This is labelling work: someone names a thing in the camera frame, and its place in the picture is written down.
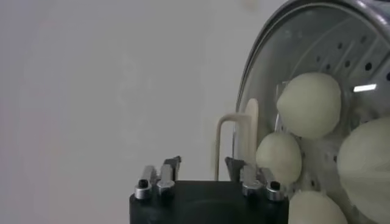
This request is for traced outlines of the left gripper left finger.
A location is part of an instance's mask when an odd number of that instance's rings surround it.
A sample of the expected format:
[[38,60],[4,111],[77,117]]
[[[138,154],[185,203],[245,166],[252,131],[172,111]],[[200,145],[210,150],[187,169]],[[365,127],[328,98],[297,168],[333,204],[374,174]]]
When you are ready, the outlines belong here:
[[173,195],[181,161],[180,156],[164,160],[160,174],[154,166],[146,166],[135,186],[134,197],[137,200],[148,200],[152,198],[154,190],[160,197]]

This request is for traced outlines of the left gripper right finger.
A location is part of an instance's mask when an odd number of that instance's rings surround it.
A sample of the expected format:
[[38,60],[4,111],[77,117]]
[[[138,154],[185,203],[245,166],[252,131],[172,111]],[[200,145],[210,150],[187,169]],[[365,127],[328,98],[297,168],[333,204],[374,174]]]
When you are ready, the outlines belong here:
[[286,189],[275,179],[269,168],[252,167],[243,160],[225,158],[225,164],[231,181],[240,183],[245,197],[259,195],[269,201],[286,199]]

